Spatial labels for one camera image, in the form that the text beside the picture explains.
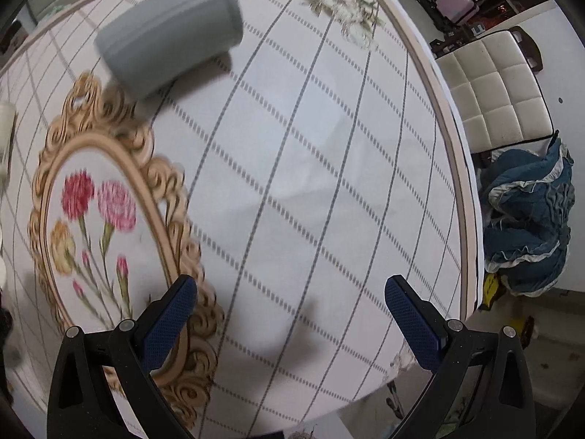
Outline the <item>blue denim clothing pile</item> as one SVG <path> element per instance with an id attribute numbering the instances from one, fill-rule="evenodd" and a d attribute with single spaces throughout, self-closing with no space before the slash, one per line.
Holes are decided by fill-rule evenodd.
<path id="1" fill-rule="evenodd" d="M 562 274 L 575 204 L 573 159 L 560 139 L 539 155 L 501 152 L 481 177 L 484 266 L 514 295 L 539 296 Z"/>

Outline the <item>cream padded chair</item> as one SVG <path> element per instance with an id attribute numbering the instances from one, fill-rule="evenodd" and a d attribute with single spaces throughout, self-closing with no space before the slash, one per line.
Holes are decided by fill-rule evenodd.
<path id="1" fill-rule="evenodd" d="M 535 74 L 539 47 L 519 26 L 490 33 L 437 59 L 470 152 L 550 139 L 553 121 Z"/>

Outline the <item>white paper cup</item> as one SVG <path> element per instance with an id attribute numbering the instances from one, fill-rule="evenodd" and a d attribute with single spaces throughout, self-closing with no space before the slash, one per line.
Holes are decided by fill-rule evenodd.
<path id="1" fill-rule="evenodd" d="M 7 101 L 0 103 L 0 176 L 6 183 L 9 174 L 14 126 L 17 119 L 16 107 Z"/>

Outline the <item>pink suitcase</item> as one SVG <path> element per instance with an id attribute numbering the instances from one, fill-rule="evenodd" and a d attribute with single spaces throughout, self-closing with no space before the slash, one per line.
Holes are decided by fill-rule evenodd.
<path id="1" fill-rule="evenodd" d="M 438 11 L 451 23 L 457 26 L 465 24 L 479 12 L 475 0 L 436 0 Z"/>

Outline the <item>yellow tool on floor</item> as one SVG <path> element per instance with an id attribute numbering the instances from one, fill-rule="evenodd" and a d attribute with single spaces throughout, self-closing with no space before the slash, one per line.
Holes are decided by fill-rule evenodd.
<path id="1" fill-rule="evenodd" d="M 486 273 L 483 281 L 483 297 L 479 305 L 482 311 L 490 311 L 494 303 L 506 293 L 504 284 L 496 273 Z"/>

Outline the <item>grey plastic cup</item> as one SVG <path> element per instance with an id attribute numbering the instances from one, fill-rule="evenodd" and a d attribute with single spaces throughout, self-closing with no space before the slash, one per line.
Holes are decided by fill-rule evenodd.
<path id="1" fill-rule="evenodd" d="M 242 39 L 238 0 L 143 0 L 94 43 L 114 80 L 140 100 Z"/>

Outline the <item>floral patterned tablecloth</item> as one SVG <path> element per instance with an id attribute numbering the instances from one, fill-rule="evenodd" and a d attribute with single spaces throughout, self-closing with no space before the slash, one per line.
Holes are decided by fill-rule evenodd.
<path id="1" fill-rule="evenodd" d="M 241 43 L 134 103 L 98 32 L 143 0 L 80 0 L 1 71 L 16 110 L 1 198 L 10 386 L 45 409 L 61 337 L 199 300 L 154 378 L 198 438 L 294 426 L 411 360 L 403 275 L 449 317 L 477 295 L 469 157 L 397 0 L 238 0 Z"/>

